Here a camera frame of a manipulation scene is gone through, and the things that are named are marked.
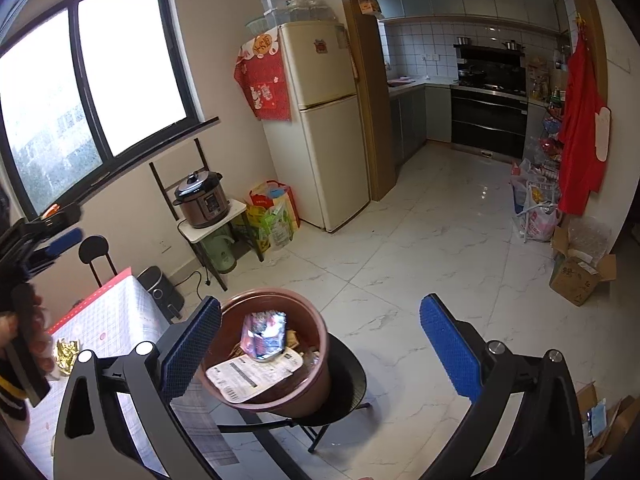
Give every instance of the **window frame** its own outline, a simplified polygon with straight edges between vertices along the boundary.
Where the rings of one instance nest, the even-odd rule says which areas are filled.
[[[62,10],[68,10],[69,20],[69,40],[71,47],[71,57],[73,62],[74,74],[76,76],[76,85],[78,86],[78,92],[80,95],[80,101],[86,121],[94,139],[95,146],[98,150],[98,154],[102,159],[101,165],[93,170],[91,173],[84,176],[71,188],[65,191],[60,197],[57,198],[56,203],[61,206],[68,205],[72,202],[84,202],[96,192],[103,189],[107,184],[115,180],[118,176],[142,162],[146,158],[149,158],[156,151],[172,144],[176,140],[179,140],[185,136],[191,135],[196,131],[209,126],[216,122],[218,118],[200,122],[198,113],[194,104],[191,89],[188,83],[184,64],[180,56],[180,50],[178,48],[178,41],[175,33],[174,20],[169,5],[169,0],[158,0],[158,6],[160,9],[160,17],[162,21],[162,30],[164,31],[164,38],[166,40],[166,46],[169,53],[169,59],[172,69],[174,70],[174,77],[178,87],[180,98],[182,99],[182,105],[186,117],[177,123],[170,124],[169,126],[159,130],[145,139],[140,140],[133,146],[130,146],[123,152],[114,156],[111,153],[109,143],[100,125],[100,119],[98,118],[95,104],[92,99],[92,94],[89,88],[88,79],[86,77],[86,71],[84,68],[84,59],[82,57],[82,46],[80,43],[80,32],[78,27],[78,3],[82,0],[63,0],[39,16],[31,20],[24,27],[18,30],[7,41],[0,45],[0,57],[11,49],[16,43],[18,43],[23,37],[29,34],[33,29],[46,22],[49,18],[53,17]],[[0,156],[6,169],[9,181],[13,187],[14,193],[20,203],[22,211],[26,217],[31,220],[38,216],[31,199],[26,192],[20,173],[14,161],[14,156],[9,146],[9,140],[6,135],[4,127],[4,118],[2,116],[2,103],[0,101]]]

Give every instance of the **tile backsplash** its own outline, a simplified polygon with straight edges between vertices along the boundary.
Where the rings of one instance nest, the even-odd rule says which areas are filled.
[[[380,40],[389,79],[404,75],[433,75],[458,78],[456,49],[458,36],[471,38],[480,46],[503,48],[515,40],[525,47],[527,58],[541,57],[551,66],[556,37],[537,34],[510,25],[475,22],[424,21],[405,24],[379,23]]]

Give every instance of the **yellow strap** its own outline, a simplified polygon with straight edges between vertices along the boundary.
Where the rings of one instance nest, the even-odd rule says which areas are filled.
[[[27,398],[27,393],[24,390],[14,386],[2,376],[0,376],[0,388],[7,391],[16,399],[25,400]]]

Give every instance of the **window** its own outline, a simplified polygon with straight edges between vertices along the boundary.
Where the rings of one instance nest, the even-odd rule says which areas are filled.
[[[198,122],[167,0],[65,0],[0,56],[0,151],[29,218],[212,122]]]

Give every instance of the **white tile floor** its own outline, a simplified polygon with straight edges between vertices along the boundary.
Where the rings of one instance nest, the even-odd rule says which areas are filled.
[[[509,169],[428,144],[381,202],[337,233],[303,224],[264,263],[253,253],[242,257],[228,274],[228,292],[216,282],[200,287],[220,300],[258,286],[295,290],[362,362],[372,408],[332,425],[315,454],[306,452],[299,428],[273,431],[314,480],[415,480],[462,420],[469,402],[455,394],[418,322],[419,302],[430,292],[513,352],[561,350],[578,387],[595,380],[612,402],[640,393],[640,248],[631,240],[616,247],[618,280],[573,306],[548,287],[548,244],[523,244],[513,233]],[[181,287],[191,308],[198,303],[193,285]],[[479,469],[495,463],[519,401],[512,396]],[[211,407],[218,423],[242,423],[234,410]],[[286,478],[253,435],[226,438],[241,463],[219,467],[224,480]]]

